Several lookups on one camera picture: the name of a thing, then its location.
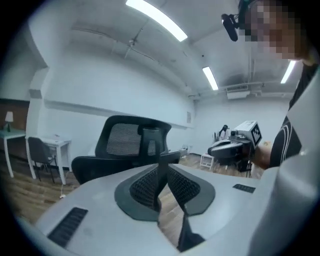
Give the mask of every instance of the fluorescent light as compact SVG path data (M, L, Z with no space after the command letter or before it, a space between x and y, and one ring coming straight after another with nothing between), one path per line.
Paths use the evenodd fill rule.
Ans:
M203 70L206 78L208 79L208 81L209 81L212 89L213 89L214 91L218 90L219 88L218 88L217 82L216 82L216 80L215 80L214 75L213 75L212 72L211 72L210 67L207 66L207 67L203 68L202 70Z
M125 4L154 19L165 29L167 29L172 35L174 35L175 38L180 42L188 37L176 23L174 23L167 15L165 15L163 12L161 12L151 4L143 0L127 0Z
M286 69L286 72L285 72L285 74L284 74L284 76L283 76L283 78L281 80L281 84L285 84L286 83L286 81L288 80L292 70L294 69L294 66L295 66L296 62L297 62L296 60L291 60L290 61L289 66Z

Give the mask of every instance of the person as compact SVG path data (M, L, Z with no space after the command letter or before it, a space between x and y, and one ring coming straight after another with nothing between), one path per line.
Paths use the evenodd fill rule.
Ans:
M320 64L320 37L312 30L316 11L307 2L291 0L240 0L238 8L239 29L246 39L262 42L282 59L303 62L301 78L289 102L292 108ZM301 148L294 127L285 117L272 148L258 146L251 161L263 169L278 167Z
M219 141L228 138L227 129L228 129L228 125L225 124L225 125L222 127L222 129L219 131Z

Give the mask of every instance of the air conditioner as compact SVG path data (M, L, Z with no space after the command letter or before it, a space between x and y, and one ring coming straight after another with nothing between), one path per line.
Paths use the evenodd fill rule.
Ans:
M226 89L226 96L229 100L243 99L250 94L247 84L229 87Z

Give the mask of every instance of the black office chair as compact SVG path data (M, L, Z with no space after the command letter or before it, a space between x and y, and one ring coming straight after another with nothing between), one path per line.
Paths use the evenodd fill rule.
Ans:
M168 153L171 125L127 115L109 117L95 148L95 156L78 156L71 164L80 184L135 167L155 164ZM171 163L177 164L179 158Z
M29 137L28 144L29 144L30 157L31 157L31 160L34 161L35 170L37 172L37 176L39 180L41 181L37 163L43 164L47 172L49 168L52 182L55 183L50 164L54 161L55 166L57 166L57 161L56 161L56 157L51 154L50 148L46 144L44 144L40 138L37 138L37 137Z
M95 156L131 160L134 167L157 163L168 153L171 125L162 121L127 115L109 117L95 148Z

